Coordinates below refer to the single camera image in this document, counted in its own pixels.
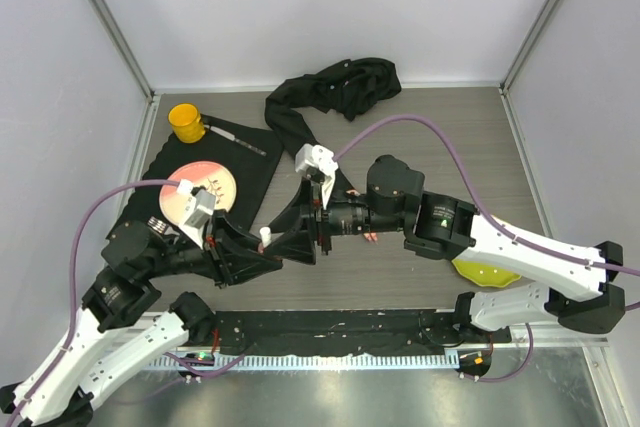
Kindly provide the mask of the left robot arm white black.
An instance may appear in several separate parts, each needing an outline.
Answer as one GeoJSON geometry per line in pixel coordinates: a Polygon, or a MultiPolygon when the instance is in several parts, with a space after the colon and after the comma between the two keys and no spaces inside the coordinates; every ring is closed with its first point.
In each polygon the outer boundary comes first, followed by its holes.
{"type": "Polygon", "coordinates": [[[184,292],[143,333],[114,345],[160,298],[155,278],[196,274],[229,286],[280,269],[273,232],[264,227],[254,236],[223,215],[197,229],[158,230],[154,222],[139,221],[119,225],[102,251],[105,267],[82,297],[73,297],[69,328],[55,350],[25,380],[2,387],[8,423],[85,426],[151,360],[212,340],[215,313],[196,293],[184,292]]]}

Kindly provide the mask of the white nail polish cap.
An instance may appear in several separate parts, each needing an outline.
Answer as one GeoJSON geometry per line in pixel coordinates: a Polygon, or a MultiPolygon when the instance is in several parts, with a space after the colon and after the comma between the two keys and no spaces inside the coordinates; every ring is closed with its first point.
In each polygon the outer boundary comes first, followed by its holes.
{"type": "Polygon", "coordinates": [[[259,230],[261,244],[263,247],[268,247],[272,242],[272,231],[268,226],[262,227],[259,230]]]}

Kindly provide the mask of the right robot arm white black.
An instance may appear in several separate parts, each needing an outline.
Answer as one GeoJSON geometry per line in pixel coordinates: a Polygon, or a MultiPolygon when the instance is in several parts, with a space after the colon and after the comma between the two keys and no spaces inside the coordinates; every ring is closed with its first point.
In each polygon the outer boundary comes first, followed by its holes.
{"type": "Polygon", "coordinates": [[[325,195],[315,164],[298,166],[305,175],[298,192],[260,230],[259,250],[267,256],[315,264],[335,237],[400,232],[404,248],[419,257],[529,279],[519,288],[459,295],[451,327],[465,342],[513,324],[551,320],[576,332],[605,334],[625,314],[625,293],[603,266],[621,263],[615,243],[578,247],[514,228],[471,203],[425,191],[423,173],[391,155],[369,168],[365,195],[341,199],[325,195]]]}

